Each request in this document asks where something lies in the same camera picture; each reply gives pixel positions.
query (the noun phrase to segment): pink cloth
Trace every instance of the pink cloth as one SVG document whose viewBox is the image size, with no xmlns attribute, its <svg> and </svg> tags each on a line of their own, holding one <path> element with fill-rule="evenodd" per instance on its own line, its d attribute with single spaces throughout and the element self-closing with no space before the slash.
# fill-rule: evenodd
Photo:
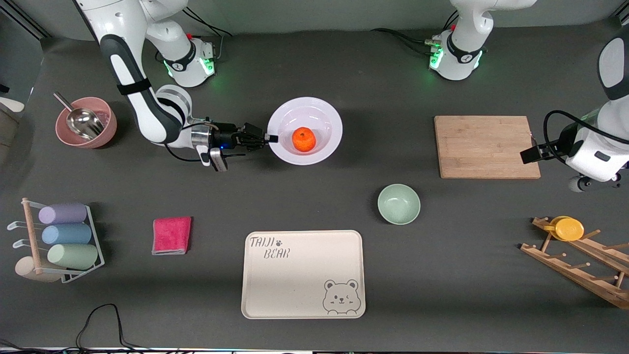
<svg viewBox="0 0 629 354">
<path fill-rule="evenodd" d="M 192 217 L 189 216 L 154 220 L 152 254 L 185 254 L 188 251 L 191 226 Z"/>
</svg>

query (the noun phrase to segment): bear illustration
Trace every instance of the bear illustration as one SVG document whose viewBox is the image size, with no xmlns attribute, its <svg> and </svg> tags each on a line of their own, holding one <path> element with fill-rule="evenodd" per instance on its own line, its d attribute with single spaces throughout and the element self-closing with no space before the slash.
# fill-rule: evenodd
<svg viewBox="0 0 629 354">
<path fill-rule="evenodd" d="M 356 280 L 351 279 L 347 283 L 338 284 L 334 280 L 325 282 L 323 308 L 328 314 L 356 314 L 360 304 Z"/>
</svg>

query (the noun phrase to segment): black strap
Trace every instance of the black strap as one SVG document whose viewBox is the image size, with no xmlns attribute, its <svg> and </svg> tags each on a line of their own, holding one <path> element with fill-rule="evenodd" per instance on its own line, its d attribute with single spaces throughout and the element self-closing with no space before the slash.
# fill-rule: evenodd
<svg viewBox="0 0 629 354">
<path fill-rule="evenodd" d="M 177 111 L 177 113 L 179 113 L 179 116 L 181 116 L 182 119 L 186 118 L 186 116 L 184 115 L 184 111 L 181 110 L 181 107 L 177 106 L 173 101 L 167 100 L 165 98 L 158 98 L 157 101 L 163 104 L 164 106 L 171 107 L 172 109 Z"/>
<path fill-rule="evenodd" d="M 186 54 L 183 58 L 179 60 L 168 60 L 164 59 L 166 64 L 171 67 L 175 71 L 185 71 L 196 56 L 196 46 L 192 41 L 190 41 L 190 50 L 188 50 L 188 54 Z"/>
<path fill-rule="evenodd" d="M 471 62 L 472 59 L 476 58 L 478 53 L 481 52 L 481 49 L 477 49 L 473 52 L 466 52 L 465 50 L 457 48 L 457 46 L 454 45 L 454 42 L 452 41 L 452 33 L 450 33 L 450 35 L 448 36 L 447 47 L 450 53 L 452 53 L 461 64 L 467 64 Z"/>
<path fill-rule="evenodd" d="M 144 79 L 142 81 L 138 81 L 137 83 L 129 84 L 129 85 L 117 85 L 118 91 L 123 96 L 128 96 L 132 93 L 142 92 L 151 87 L 151 82 L 148 79 Z"/>
</svg>

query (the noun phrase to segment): white plate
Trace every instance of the white plate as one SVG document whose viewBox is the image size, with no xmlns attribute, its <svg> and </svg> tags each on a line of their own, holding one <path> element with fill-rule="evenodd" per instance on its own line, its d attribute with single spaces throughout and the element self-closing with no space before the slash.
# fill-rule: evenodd
<svg viewBox="0 0 629 354">
<path fill-rule="evenodd" d="M 316 137 L 311 151 L 298 151 L 292 144 L 292 133 L 301 127 L 311 129 Z M 278 136 L 277 143 L 269 144 L 277 157 L 296 165 L 316 164 L 337 149 L 343 136 L 343 122 L 326 101 L 300 97 L 284 103 L 273 113 L 267 133 Z"/>
<path fill-rule="evenodd" d="M 241 310 L 249 319 L 362 316 L 360 234 L 353 230 L 251 233 L 245 241 Z"/>
</svg>

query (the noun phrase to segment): white bowl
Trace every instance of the white bowl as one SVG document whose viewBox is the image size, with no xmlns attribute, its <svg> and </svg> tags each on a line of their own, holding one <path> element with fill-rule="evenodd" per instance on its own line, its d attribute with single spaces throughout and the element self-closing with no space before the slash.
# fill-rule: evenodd
<svg viewBox="0 0 629 354">
<path fill-rule="evenodd" d="M 306 127 L 316 137 L 314 149 L 301 152 L 292 144 L 292 133 Z M 287 163 L 316 164 L 332 155 L 343 136 L 341 116 L 326 101 L 314 97 L 300 97 L 281 105 L 271 116 L 267 133 L 277 135 L 278 142 L 269 144 L 273 153 Z"/>
</svg>

